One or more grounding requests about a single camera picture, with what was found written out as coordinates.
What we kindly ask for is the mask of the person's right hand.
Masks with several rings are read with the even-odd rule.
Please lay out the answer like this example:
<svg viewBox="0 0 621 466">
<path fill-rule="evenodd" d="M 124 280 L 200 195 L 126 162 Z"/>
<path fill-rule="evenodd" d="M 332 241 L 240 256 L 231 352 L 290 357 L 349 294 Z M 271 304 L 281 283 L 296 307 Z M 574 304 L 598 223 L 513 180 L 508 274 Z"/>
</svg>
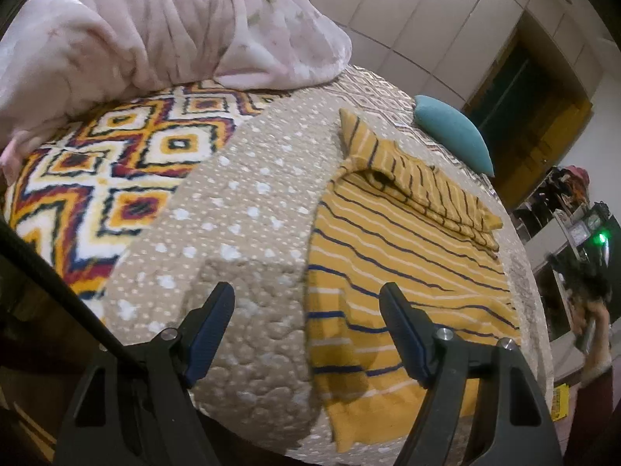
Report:
<svg viewBox="0 0 621 466">
<path fill-rule="evenodd" d="M 609 312 L 602 300 L 587 300 L 571 306 L 572 331 L 576 336 L 586 333 L 587 326 L 594 322 L 593 338 L 584 359 L 581 372 L 581 387 L 585 388 L 612 367 L 609 345 Z"/>
</svg>

